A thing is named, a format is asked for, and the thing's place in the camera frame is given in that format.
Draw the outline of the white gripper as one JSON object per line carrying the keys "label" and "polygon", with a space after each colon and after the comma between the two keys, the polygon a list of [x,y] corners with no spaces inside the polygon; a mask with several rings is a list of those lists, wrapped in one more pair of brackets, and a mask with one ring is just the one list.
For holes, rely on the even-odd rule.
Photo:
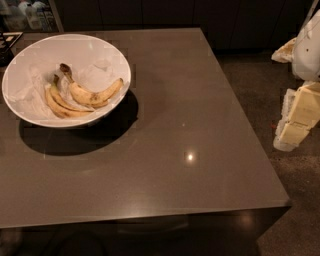
{"label": "white gripper", "polygon": [[297,148],[320,121],[320,10],[294,37],[277,49],[273,61],[291,63],[293,74],[305,80],[297,90],[288,89],[283,99],[273,146],[290,152]]}

